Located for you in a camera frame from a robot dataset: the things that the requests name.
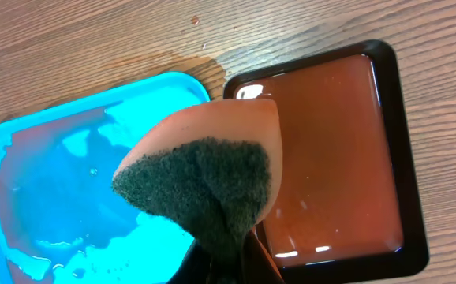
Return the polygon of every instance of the wooden surface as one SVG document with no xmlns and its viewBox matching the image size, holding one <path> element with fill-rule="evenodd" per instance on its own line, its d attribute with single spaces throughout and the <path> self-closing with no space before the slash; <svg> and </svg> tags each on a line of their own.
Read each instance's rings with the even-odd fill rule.
<svg viewBox="0 0 456 284">
<path fill-rule="evenodd" d="M 456 0 L 0 0 L 0 122 L 181 70 L 235 73 L 384 39 L 398 53 L 431 263 L 456 283 Z"/>
</svg>

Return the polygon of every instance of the water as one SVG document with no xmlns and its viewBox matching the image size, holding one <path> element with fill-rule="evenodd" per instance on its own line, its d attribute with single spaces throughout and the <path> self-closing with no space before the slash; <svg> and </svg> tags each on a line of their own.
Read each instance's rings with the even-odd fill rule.
<svg viewBox="0 0 456 284">
<path fill-rule="evenodd" d="M 0 146 L 0 243 L 14 282 L 159 283 L 180 265 L 192 237 L 110 189 L 112 173 L 142 136 L 118 133 L 118 107 L 125 109 L 22 130 Z"/>
</svg>

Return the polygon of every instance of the silicone tray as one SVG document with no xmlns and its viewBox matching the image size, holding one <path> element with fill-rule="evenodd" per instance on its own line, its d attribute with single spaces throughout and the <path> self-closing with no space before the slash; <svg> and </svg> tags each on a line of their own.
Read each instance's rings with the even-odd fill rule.
<svg viewBox="0 0 456 284">
<path fill-rule="evenodd" d="M 171 72 L 2 123 L 0 283 L 167 282 L 192 237 L 110 181 L 150 128 L 208 100 Z"/>
</svg>

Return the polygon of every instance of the wood grain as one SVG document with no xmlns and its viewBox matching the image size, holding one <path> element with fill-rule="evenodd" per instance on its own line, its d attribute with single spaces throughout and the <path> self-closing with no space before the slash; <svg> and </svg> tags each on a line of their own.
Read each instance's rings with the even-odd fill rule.
<svg viewBox="0 0 456 284">
<path fill-rule="evenodd" d="M 240 71 L 371 38 L 399 56 L 432 253 L 381 283 L 456 283 L 456 0 L 0 0 L 0 122 L 172 69 L 218 99 Z"/>
</svg>

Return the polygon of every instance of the brown liquid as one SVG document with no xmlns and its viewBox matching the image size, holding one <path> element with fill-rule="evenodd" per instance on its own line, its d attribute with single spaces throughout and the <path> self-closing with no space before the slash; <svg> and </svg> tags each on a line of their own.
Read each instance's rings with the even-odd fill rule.
<svg viewBox="0 0 456 284">
<path fill-rule="evenodd" d="M 273 99 L 278 105 L 282 186 L 264 220 L 278 266 L 402 246 L 391 158 L 369 58 L 356 55 L 256 80 L 236 94 L 239 99 Z"/>
</svg>

